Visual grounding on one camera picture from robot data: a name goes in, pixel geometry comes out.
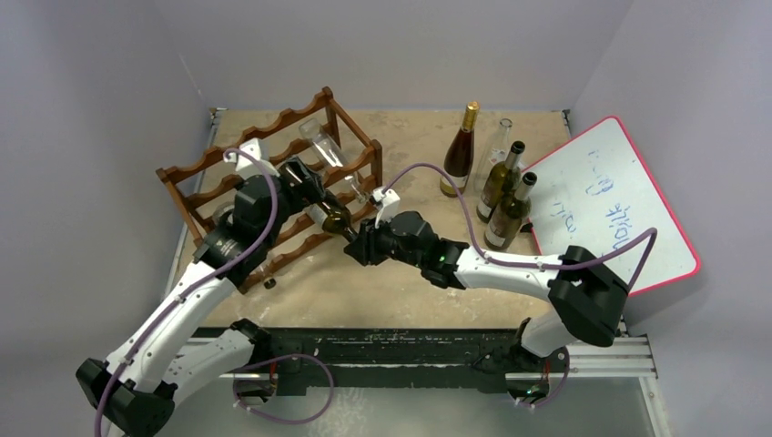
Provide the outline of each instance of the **handwritten text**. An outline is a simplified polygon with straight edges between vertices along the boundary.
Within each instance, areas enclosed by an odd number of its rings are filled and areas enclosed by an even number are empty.
[[[608,227],[614,230],[614,250],[619,249],[630,240],[629,233],[633,226],[630,224],[630,218],[627,217],[628,210],[630,210],[629,206],[622,208],[622,204],[617,203],[605,215],[611,219]]]
[[[565,230],[568,231],[568,233],[573,234],[576,232],[576,225],[574,224],[574,213],[570,210],[565,209],[565,205],[563,202],[554,202],[553,203],[553,213],[550,214],[552,217],[560,217],[564,220],[565,224]]]
[[[594,159],[600,158],[597,150],[593,150],[592,152],[588,153],[587,156],[590,157],[591,162],[593,162]],[[595,176],[595,182],[590,184],[584,190],[585,194],[590,196],[598,196],[608,192],[611,188],[614,187],[614,181],[607,174],[605,174],[602,169],[599,169],[595,165],[593,165],[593,174]]]

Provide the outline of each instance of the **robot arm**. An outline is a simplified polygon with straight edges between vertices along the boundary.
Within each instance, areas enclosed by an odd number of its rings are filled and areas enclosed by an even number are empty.
[[[361,265],[396,259],[415,266],[441,288],[489,288],[545,300],[553,309],[528,320],[522,347],[537,357],[576,340],[610,346],[622,317],[628,287],[605,265],[579,270],[503,267],[481,256],[469,244],[440,238],[416,211],[397,213],[399,196],[375,189],[375,219],[363,220],[358,237],[344,251]],[[562,255],[524,256],[488,252],[494,259],[543,264],[578,264],[595,259],[588,250],[569,246]]]
[[[219,375],[249,362],[255,346],[249,336],[236,330],[223,333],[216,341],[189,355],[178,356],[178,353],[209,313],[265,260],[282,224],[311,203],[321,201],[326,194],[320,176],[298,158],[288,159],[277,170],[260,159],[257,140],[245,143],[240,149],[252,159],[242,155],[226,158],[236,164],[237,172],[244,179],[237,187],[233,210],[204,238],[194,260],[147,321],[104,361],[86,360],[76,373],[95,408],[108,381],[115,379],[104,414],[129,435],[154,435],[168,420],[175,403]],[[253,160],[260,161],[268,170],[266,176],[258,176],[254,166],[248,165]],[[266,178],[271,179],[276,190],[277,215],[263,242],[248,256],[241,257],[268,226],[271,194]],[[206,280],[215,270],[233,262],[231,269]],[[136,348],[135,341],[141,345],[127,362],[125,357],[129,350]]]

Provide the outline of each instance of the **pink whiteboard frame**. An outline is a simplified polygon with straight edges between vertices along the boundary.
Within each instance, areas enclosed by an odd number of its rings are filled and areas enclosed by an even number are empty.
[[[627,138],[627,142],[630,143],[630,146],[632,146],[633,151],[635,152],[635,155],[638,157],[638,162],[640,162],[641,165],[644,166],[644,171],[646,172],[646,175],[649,177],[649,180],[651,180],[652,185],[656,189],[656,194],[659,196],[660,199],[662,199],[662,203],[663,203],[663,205],[665,205],[665,208],[667,209],[668,214],[670,214],[670,218],[675,223],[675,226],[678,228],[678,232],[681,234],[681,237],[686,242],[686,246],[689,248],[689,251],[692,252],[692,256],[695,258],[695,268],[692,271],[690,271],[688,273],[685,273],[685,274],[683,274],[681,276],[677,276],[677,277],[672,278],[672,279],[664,280],[662,282],[659,282],[657,284],[651,285],[651,286],[646,287],[644,289],[640,289],[640,290],[637,290],[635,292],[631,292],[630,296],[641,294],[641,293],[644,293],[646,291],[653,290],[653,289],[655,289],[657,287],[662,287],[662,286],[665,286],[665,285],[670,284],[672,282],[676,282],[678,280],[682,280],[682,279],[686,279],[686,278],[691,278],[692,276],[695,276],[697,274],[697,272],[702,268],[702,260],[699,258],[699,255],[697,255],[695,247],[692,245],[692,241],[689,239],[689,237],[686,236],[686,233],[684,232],[684,228],[681,226],[681,222],[678,221],[678,218],[676,218],[676,214],[673,212],[673,209],[670,208],[670,204],[667,202],[667,198],[662,193],[662,189],[660,189],[659,185],[656,183],[656,180],[652,176],[651,171],[649,170],[649,167],[646,164],[646,161],[644,161],[644,158],[641,157],[641,153],[638,151],[638,147],[635,146],[635,142],[630,137],[630,133],[627,131],[627,128],[625,127],[625,124],[622,123],[622,120],[619,119],[619,117],[617,117],[617,116],[608,116],[608,117],[603,118],[602,120],[598,121],[594,125],[588,127],[581,134],[579,134],[576,137],[570,139],[567,143],[563,144],[559,148],[553,150],[552,152],[548,153],[544,157],[540,158],[539,160],[537,160],[536,162],[531,164],[531,166],[529,166],[528,168],[531,168],[531,167],[535,166],[536,164],[542,162],[543,160],[549,158],[552,154],[554,154],[557,151],[561,150],[563,147],[566,147],[566,146],[570,145],[575,139],[581,137],[582,135],[584,135],[589,130],[592,130],[593,127],[596,127],[596,126],[600,125],[601,123],[603,123],[604,121],[606,121],[609,118],[612,118],[613,120],[616,120],[616,122],[619,124],[619,127],[622,128],[622,131],[625,133],[625,137]],[[536,228],[533,228],[533,240],[536,242],[536,249],[539,251],[540,254],[542,254],[542,246],[539,244],[539,239],[536,236]]]

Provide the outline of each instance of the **bottle cap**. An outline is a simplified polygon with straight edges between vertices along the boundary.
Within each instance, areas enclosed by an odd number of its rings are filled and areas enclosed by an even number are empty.
[[[528,173],[525,173],[523,175],[523,183],[525,185],[535,185],[536,184],[536,173],[533,173],[532,171],[529,171]]]
[[[466,111],[463,114],[461,126],[464,130],[473,130],[474,122],[477,120],[477,113],[480,111],[480,105],[477,102],[469,102]]]
[[[512,146],[509,148],[509,151],[512,153],[523,153],[525,151],[525,143],[522,141],[515,141],[512,143]]]

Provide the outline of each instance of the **wine bottle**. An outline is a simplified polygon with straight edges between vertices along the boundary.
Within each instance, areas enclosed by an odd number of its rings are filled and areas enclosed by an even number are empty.
[[[472,162],[474,161],[474,122],[477,121],[477,113],[480,111],[480,105],[477,102],[469,102],[466,106],[466,112],[463,115],[463,121],[456,137],[445,154],[445,171],[451,176],[453,183],[463,193],[466,183],[469,180],[469,174],[472,172]],[[440,190],[442,194],[449,198],[455,198],[456,192],[451,184],[440,177]]]
[[[529,171],[523,175],[520,186],[503,195],[485,229],[485,244],[489,248],[505,250],[512,244],[523,221],[531,213],[531,199],[528,196],[535,183],[536,174]]]
[[[317,158],[329,167],[345,167],[349,165],[349,160],[343,156],[340,146],[330,137],[316,118],[303,123],[299,127],[300,134],[311,145],[311,149]],[[361,176],[359,172],[347,175],[343,180],[346,184],[354,188],[354,193],[360,203],[367,201],[369,195],[365,194],[360,186]]]
[[[329,191],[321,202],[311,205],[308,213],[323,231],[341,235],[348,242],[357,238],[357,233],[351,226],[351,212]]]
[[[506,160],[491,168],[488,180],[485,181],[485,188],[482,189],[480,202],[477,203],[477,217],[482,220],[482,223],[490,221],[491,213],[503,194],[520,185],[521,172],[517,165],[524,151],[525,144],[522,141],[513,142]]]
[[[485,142],[482,148],[482,154],[477,159],[477,168],[474,169],[474,192],[479,194],[483,192],[485,181],[488,180],[488,174],[494,165],[504,162],[507,157],[507,149],[511,145],[509,134],[512,131],[512,120],[502,118],[499,120],[499,126],[496,131]]]

